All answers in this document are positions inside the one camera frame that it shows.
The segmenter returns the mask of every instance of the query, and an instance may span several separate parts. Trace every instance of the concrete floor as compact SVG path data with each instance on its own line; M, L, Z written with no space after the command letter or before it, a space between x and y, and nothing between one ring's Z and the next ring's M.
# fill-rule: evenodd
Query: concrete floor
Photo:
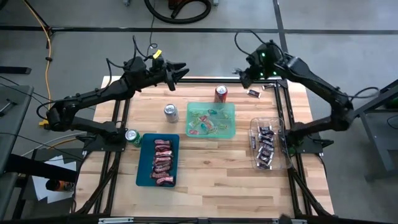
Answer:
M175 26L157 19L154 27L201 28L277 28L272 0L220 0L203 21ZM41 16L53 26L150 27L152 15L143 1L125 7L120 1L31 0ZM398 29L395 0L280 0L285 29ZM170 14L166 1L157 2L157 9ZM200 3L191 3L181 16L203 10ZM22 1L10 1L0 11L0 25L37 26ZM58 32L53 38L53 58L49 83L53 99L98 87L108 75L105 58L116 63L132 57L131 36L140 49L146 49L149 33ZM261 34L264 40L277 34ZM350 95L367 86L384 87L397 78L398 36L396 35L286 35L289 52L304 59L314 73ZM235 67L246 67L245 56L227 33L154 33L153 41L171 61L184 61L191 76L231 76ZM0 31L0 64L27 66L30 75L4 75L23 85L33 85L37 93L46 95L44 71L47 49L42 32ZM259 42L249 34L239 37L241 47L254 50ZM122 71L114 69L114 74ZM308 92L313 118L330 114L330 107L318 96ZM367 100L354 100L357 108ZM21 129L21 135L45 142L64 135L37 127L35 114L38 102L32 100ZM92 118L92 110L80 116ZM356 120L343 133L325 131L321 136L335 140L325 149L328 184L336 215L344 218L398 222L398 181L380 180L367 183L365 174L381 165L377 153L366 137L363 125ZM19 139L14 153L22 154L36 145ZM45 215L33 204L27 216Z

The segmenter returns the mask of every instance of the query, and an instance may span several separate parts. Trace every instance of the blue tray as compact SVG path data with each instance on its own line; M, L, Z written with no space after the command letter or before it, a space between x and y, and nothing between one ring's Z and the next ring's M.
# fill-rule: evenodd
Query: blue tray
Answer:
M154 141L156 139L172 142L173 167L169 174L174 177L174 185L163 185L162 187L174 187L177 182L178 147L180 144L180 136L178 134L144 134L142 136L136 184L141 187L157 187L156 180L150 177L155 156Z

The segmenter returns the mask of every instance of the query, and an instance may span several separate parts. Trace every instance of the soda can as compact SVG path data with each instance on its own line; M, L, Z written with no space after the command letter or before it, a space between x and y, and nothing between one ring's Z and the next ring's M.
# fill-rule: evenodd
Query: soda can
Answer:
M164 114L168 122L176 123L178 121L178 111L175 105L167 104L164 108Z
M136 147L141 147L141 136L139 132L136 130L128 130L126 131L126 139L131 142Z
M214 102L215 103L225 103L227 93L228 93L228 90L226 89L226 86L219 85L218 87L216 87L216 91L215 91L215 95L214 95Z

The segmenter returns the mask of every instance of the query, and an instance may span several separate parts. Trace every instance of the wooden tabletop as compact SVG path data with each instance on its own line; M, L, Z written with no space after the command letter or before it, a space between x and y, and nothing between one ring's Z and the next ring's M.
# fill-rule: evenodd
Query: wooden tabletop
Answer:
M109 77L104 77L103 86ZM174 188L138 187L136 174L140 150L128 144L122 154L114 195L112 215L150 217L241 217L275 218L281 213L293 215L292 198L286 170L257 171L252 168L248 129L256 117L278 117L273 89L253 98L238 84L227 84L227 102L235 104L236 135L232 139L197 139L185 134L188 102L212 102L217 84L179 83L175 91L167 85L149 87L131 100L127 128L145 133L180 135L178 182ZM307 94L302 85L289 83L296 121L312 120ZM164 106L177 106L180 120L166 122ZM285 114L285 101L282 100ZM110 121L114 101L96 107L94 120ZM81 169L77 185L77 208L89 199L100 179L103 152L94 152ZM304 154L303 165L308 188L333 213L328 184L318 157ZM107 196L104 193L103 207ZM300 208L304 211L301 191Z

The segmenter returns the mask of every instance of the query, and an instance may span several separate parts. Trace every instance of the teal tray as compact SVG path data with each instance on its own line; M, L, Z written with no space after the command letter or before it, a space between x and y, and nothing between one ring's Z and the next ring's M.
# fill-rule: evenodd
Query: teal tray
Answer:
M174 187L175 183L177 183L178 147L180 145L180 136L178 134L144 134L142 136L136 185L141 187L158 187L156 180L150 177L155 156L154 141L156 139L172 142L173 167L169 171L169 174L174 177L174 185L163 185L161 187Z
M209 110L215 111L216 114L210 113ZM208 129L202 128L205 123L199 122L197 119L203 116L207 116L207 119L213 123L213 126L216 127L215 132L210 131L209 133ZM192 122L199 123L193 127L191 126ZM232 138L236 132L235 105L233 103L188 103L185 132L192 138Z

